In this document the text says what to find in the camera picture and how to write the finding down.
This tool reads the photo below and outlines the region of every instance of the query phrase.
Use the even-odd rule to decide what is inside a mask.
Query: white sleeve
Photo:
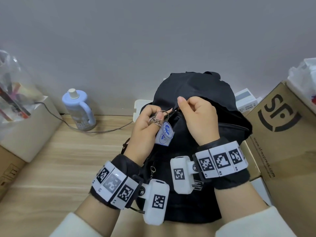
[[[74,213],[69,213],[50,237],[102,237]]]
[[[225,224],[215,237],[295,237],[275,207]]]

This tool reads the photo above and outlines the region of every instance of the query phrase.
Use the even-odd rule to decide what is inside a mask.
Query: square keychain charm
[[[156,135],[155,143],[159,145],[169,146],[173,136],[174,132],[170,123],[168,121],[164,121]]]

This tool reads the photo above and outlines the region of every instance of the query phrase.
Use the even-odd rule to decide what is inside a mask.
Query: blue water bottle
[[[88,95],[84,91],[69,89],[62,100],[78,129],[89,131],[95,127],[95,117],[89,107]]]

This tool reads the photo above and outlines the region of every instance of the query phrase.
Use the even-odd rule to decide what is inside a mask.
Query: wooden table
[[[63,118],[73,123],[69,115]],[[132,120],[130,116],[96,118],[94,131],[118,128]],[[120,153],[133,126],[105,134],[85,134],[62,123],[0,202],[0,236],[49,236],[85,199],[95,174]],[[165,222],[149,226],[141,214],[127,209],[121,211],[112,236],[214,236],[220,226],[221,220],[203,225]]]

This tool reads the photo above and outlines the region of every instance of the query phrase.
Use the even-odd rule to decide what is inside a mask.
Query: transparent plastic bag
[[[31,116],[42,94],[31,82],[17,59],[0,50],[0,123],[20,121]]]
[[[288,80],[306,99],[316,105],[316,58],[304,59],[298,68],[290,68]]]

